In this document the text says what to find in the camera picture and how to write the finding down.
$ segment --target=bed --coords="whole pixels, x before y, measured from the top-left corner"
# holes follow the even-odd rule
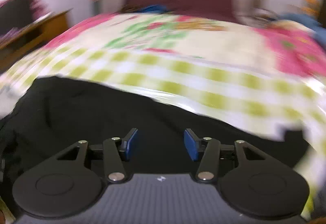
[[[282,127],[304,128],[312,148],[295,169],[310,185],[308,216],[326,173],[317,80],[326,76],[326,56],[307,32],[273,33],[191,16],[102,14],[18,61],[0,76],[0,89],[22,96],[37,77],[58,75],[151,97],[275,141],[282,141]],[[302,55],[306,45],[293,48],[294,40],[311,44],[318,61]],[[289,57],[293,65],[284,67]]]

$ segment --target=wooden furniture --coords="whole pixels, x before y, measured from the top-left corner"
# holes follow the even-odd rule
[[[321,23],[323,28],[326,28],[326,0],[320,2],[320,12],[317,21]]]
[[[23,28],[16,36],[0,44],[0,72],[6,70],[22,56],[51,41],[69,29],[67,13],[51,15]]]

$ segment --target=blue gripper pad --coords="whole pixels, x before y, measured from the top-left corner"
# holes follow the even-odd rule
[[[131,150],[132,150],[132,146],[135,143],[135,138],[137,137],[138,134],[138,129],[136,129],[130,139],[127,141],[127,146],[126,146],[126,159],[130,160],[130,156],[131,156]]]
[[[187,130],[185,130],[185,132],[184,132],[184,144],[185,144],[185,148],[187,149],[191,160],[197,161],[198,160],[198,148],[197,148],[198,143],[193,139],[193,137]]]

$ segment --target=pillow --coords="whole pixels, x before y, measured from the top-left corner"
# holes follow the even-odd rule
[[[267,27],[269,28],[281,28],[285,30],[302,30],[307,32],[310,35],[314,35],[315,32],[312,29],[307,28],[306,26],[298,23],[296,21],[289,21],[289,20],[277,20],[270,22]]]
[[[304,26],[312,29],[316,26],[320,26],[321,24],[316,21],[313,17],[307,14],[296,14],[296,13],[287,13],[279,16],[279,20],[290,20],[296,21],[298,23],[303,24]]]

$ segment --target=logo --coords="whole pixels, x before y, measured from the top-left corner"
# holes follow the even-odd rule
[[[164,177],[164,176],[160,176],[160,177],[158,177],[158,178],[156,178],[158,181],[160,181],[160,182],[163,182],[163,181],[165,181],[166,180],[166,178]]]

